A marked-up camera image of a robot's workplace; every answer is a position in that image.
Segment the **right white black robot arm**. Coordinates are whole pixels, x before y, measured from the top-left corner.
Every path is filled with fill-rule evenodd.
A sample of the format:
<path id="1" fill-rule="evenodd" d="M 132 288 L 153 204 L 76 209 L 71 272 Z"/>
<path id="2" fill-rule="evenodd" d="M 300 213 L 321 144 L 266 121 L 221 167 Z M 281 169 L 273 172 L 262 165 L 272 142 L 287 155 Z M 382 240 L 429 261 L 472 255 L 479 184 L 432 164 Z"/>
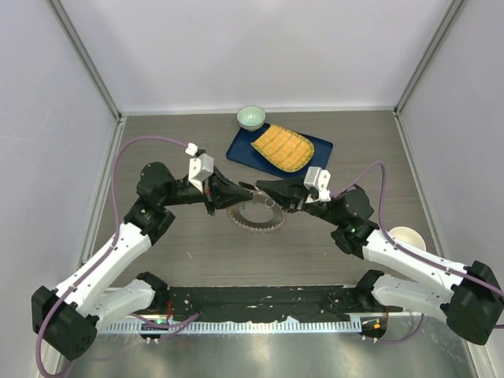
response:
<path id="1" fill-rule="evenodd" d="M 331 233 L 345 254 L 371 261 L 406 276 L 378 274 L 359 287 L 360 308 L 411 309 L 444 321 L 458 336 L 484 345 L 503 313 L 503 291 L 492 269 L 481 261 L 465 265 L 441 258 L 390 236 L 371 221 L 374 210 L 365 191 L 352 185 L 338 194 L 303 178 L 259 180 L 257 188 L 289 213 L 308 213 L 336 227 Z"/>

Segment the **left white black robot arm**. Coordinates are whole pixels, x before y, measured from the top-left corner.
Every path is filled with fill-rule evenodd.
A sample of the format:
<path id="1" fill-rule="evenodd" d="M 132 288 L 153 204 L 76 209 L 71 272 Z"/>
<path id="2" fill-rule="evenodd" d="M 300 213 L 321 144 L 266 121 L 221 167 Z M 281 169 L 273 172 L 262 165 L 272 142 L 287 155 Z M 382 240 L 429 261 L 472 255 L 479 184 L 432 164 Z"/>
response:
<path id="1" fill-rule="evenodd" d="M 34 332 L 67 360 L 82 356 L 109 324 L 140 309 L 161 313 L 167 306 L 166 283 L 142 273 L 116 295 L 104 290 L 169 229 L 169 206 L 202 203 L 207 213 L 253 198 L 228 180 L 206 155 L 192 158 L 189 172 L 175 179 L 165 164 L 152 162 L 140 173 L 134 205 L 118 231 L 85 265 L 54 289 L 41 286 L 31 297 Z"/>

